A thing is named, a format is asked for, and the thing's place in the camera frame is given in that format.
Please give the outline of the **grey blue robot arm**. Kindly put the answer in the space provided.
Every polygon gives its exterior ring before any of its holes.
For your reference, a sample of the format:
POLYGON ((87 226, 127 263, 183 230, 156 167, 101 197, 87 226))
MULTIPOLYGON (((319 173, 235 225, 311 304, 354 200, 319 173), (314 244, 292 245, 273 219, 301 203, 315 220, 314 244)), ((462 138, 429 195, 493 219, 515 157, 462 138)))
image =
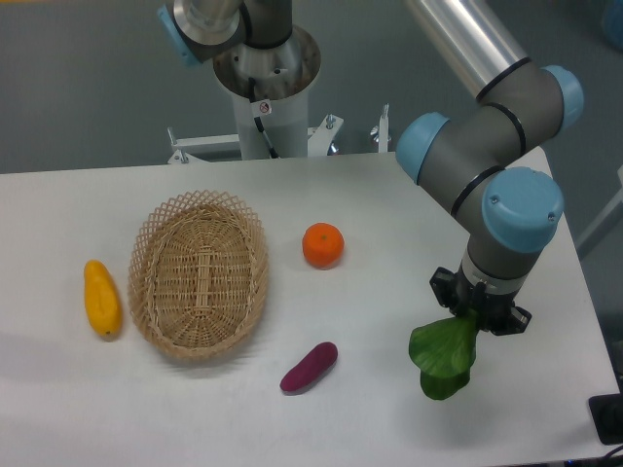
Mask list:
MULTIPOLYGON (((457 271, 430 280, 442 307, 477 314, 481 330, 520 334, 531 315, 516 296, 564 210, 559 186, 517 160, 574 124, 584 106, 576 77, 536 66, 482 1, 411 1, 408 9, 478 103, 467 120, 413 121, 395 157, 469 233, 457 271)), ((320 53, 288 1, 169 1, 158 17, 188 65, 211 62, 236 106, 241 155, 308 157, 307 91, 320 53)))

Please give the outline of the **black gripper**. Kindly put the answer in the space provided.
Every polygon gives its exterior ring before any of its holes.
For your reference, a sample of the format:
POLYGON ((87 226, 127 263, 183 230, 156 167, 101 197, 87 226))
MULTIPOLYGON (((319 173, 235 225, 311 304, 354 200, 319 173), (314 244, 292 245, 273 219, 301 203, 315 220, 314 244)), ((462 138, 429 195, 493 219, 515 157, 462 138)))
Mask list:
POLYGON ((429 280, 441 307, 456 317, 472 317, 478 330, 496 336, 522 334, 531 314, 515 304, 525 278, 494 278, 478 269, 461 266, 458 271, 438 268, 429 280))

